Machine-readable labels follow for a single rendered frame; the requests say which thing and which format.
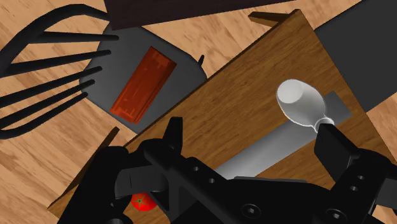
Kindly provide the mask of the black spindle-back chair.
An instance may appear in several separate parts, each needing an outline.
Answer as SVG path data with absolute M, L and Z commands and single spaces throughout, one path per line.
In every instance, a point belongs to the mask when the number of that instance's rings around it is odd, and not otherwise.
M 70 82 L 74 87 L 0 118 L 0 139 L 10 139 L 34 130 L 82 99 L 88 99 L 135 133 L 140 133 L 203 84 L 207 75 L 202 59 L 170 44 L 143 27 L 115 31 L 106 27 L 102 34 L 52 32 L 50 27 L 77 15 L 108 20 L 108 14 L 85 4 L 68 4 L 35 19 L 0 50 L 0 78 L 61 66 L 82 60 L 84 70 L 0 97 L 0 108 L 47 92 Z M 96 51 L 61 57 L 15 62 L 29 44 L 98 42 Z M 110 108 L 129 81 L 150 47 L 173 60 L 177 66 L 160 89 L 138 124 L 129 123 Z

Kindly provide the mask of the brown wooden table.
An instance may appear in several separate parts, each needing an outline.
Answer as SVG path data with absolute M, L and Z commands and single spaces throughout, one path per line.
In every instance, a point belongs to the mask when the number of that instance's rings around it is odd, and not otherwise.
M 144 192 L 168 218 L 168 181 L 144 157 L 144 142 L 163 138 L 172 117 L 183 119 L 181 155 L 226 179 L 225 201 L 240 224 L 314 224 L 335 182 L 314 153 L 317 133 L 279 107 L 277 88 L 289 79 L 319 91 L 327 116 L 354 145 L 397 165 L 303 13 L 294 10 L 125 146 L 100 149 L 57 224 L 133 224 L 125 210 L 133 194 Z

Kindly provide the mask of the red tomato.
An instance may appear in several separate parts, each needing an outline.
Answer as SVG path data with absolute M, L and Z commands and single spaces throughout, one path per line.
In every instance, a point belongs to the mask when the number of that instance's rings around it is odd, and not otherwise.
M 156 202 L 146 192 L 133 194 L 130 203 L 138 211 L 150 211 L 157 206 Z

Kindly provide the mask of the red-brown box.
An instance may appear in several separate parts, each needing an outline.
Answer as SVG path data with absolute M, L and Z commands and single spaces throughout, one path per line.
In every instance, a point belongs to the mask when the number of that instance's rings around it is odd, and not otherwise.
M 176 66 L 173 60 L 151 46 L 110 112 L 138 124 Z

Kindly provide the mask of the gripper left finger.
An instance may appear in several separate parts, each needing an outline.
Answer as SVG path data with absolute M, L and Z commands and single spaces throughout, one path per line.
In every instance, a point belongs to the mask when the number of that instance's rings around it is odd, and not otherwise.
M 169 120 L 163 138 L 144 143 L 144 157 L 168 181 L 171 224 L 240 224 L 233 205 L 225 201 L 226 179 L 197 158 L 181 155 L 181 117 Z

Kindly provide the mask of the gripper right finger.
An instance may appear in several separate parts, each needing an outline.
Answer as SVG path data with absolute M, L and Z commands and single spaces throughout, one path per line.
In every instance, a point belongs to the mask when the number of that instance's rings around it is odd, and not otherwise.
M 397 211 L 397 165 L 358 148 L 332 124 L 322 123 L 314 153 L 335 184 L 314 212 L 314 224 L 384 224 L 377 205 Z

